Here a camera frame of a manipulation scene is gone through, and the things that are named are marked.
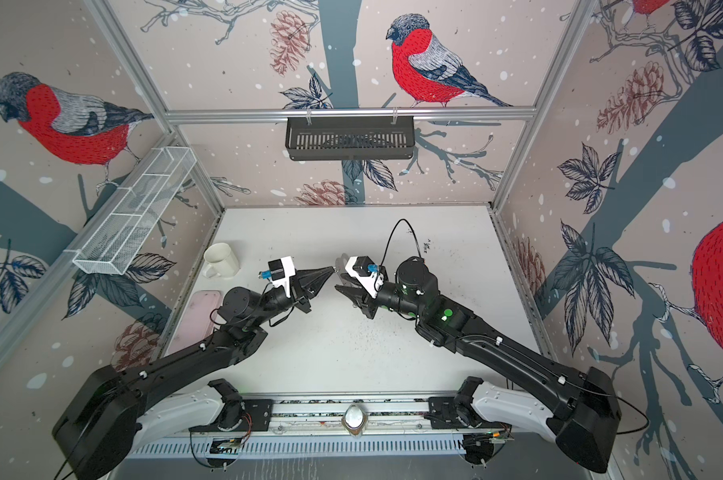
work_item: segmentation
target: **white wire basket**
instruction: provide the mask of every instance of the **white wire basket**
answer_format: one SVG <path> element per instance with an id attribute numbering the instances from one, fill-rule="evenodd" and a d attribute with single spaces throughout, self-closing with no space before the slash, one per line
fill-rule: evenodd
<path id="1" fill-rule="evenodd" d="M 190 148 L 154 149 L 155 158 L 82 246 L 74 264 L 86 274 L 123 275 L 196 164 Z"/>

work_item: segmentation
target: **robotic arm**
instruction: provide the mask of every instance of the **robotic arm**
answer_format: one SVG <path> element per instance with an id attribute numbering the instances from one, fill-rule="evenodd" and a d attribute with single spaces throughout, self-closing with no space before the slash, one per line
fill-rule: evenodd
<path id="1" fill-rule="evenodd" d="M 419 256 L 405 260 L 387 281 L 385 267 L 368 256 L 353 256 L 336 285 L 374 318 L 380 307 L 415 320 L 415 331 L 435 346 L 482 362 L 527 392 L 501 389 L 468 377 L 453 402 L 466 427 L 483 420 L 508 422 L 555 441 L 567 456 L 594 472 L 606 472 L 621 412 L 612 381 L 591 367 L 588 373 L 529 350 L 492 328 L 465 306 L 442 295 L 437 278 Z"/>
<path id="2" fill-rule="evenodd" d="M 242 398 L 225 380 L 167 397 L 251 356 L 268 335 L 262 323 L 294 308 L 310 312 L 309 300 L 335 273 L 331 266 L 295 271 L 288 256 L 269 262 L 269 268 L 260 276 L 274 288 L 262 294 L 241 286 L 230 290 L 218 309 L 226 323 L 202 342 L 148 366 L 122 372 L 106 366 L 90 375 L 52 431 L 79 480 L 102 477 L 133 449 L 168 433 L 214 421 L 221 430 L 234 426 Z"/>

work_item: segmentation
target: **white mug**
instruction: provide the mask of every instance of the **white mug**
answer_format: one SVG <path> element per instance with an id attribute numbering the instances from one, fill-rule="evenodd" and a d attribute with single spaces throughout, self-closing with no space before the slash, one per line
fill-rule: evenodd
<path id="1" fill-rule="evenodd" d="M 228 244 L 211 245 L 204 250 L 204 260 L 207 264 L 202 270 L 202 275 L 207 278 L 220 276 L 223 279 L 230 279 L 239 272 L 239 261 Z"/>

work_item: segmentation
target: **mug handle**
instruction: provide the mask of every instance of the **mug handle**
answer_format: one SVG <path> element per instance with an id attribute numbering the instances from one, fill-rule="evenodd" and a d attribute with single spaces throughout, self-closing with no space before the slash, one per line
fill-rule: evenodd
<path id="1" fill-rule="evenodd" d="M 220 276 L 220 273 L 215 270 L 215 267 L 212 266 L 212 264 L 206 264 L 202 269 L 202 275 L 207 278 L 213 278 L 213 276 Z"/>

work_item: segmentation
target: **mesh basket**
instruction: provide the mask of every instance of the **mesh basket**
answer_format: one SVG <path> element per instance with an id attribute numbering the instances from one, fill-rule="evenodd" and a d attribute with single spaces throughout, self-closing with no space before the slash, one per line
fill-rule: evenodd
<path id="1" fill-rule="evenodd" d="M 408 160 L 414 154 L 412 117 L 334 117 L 287 120 L 293 160 Z"/>
<path id="2" fill-rule="evenodd" d="M 86 274 L 123 275 L 196 164 L 190 148 L 153 150 L 155 158 L 74 258 Z"/>

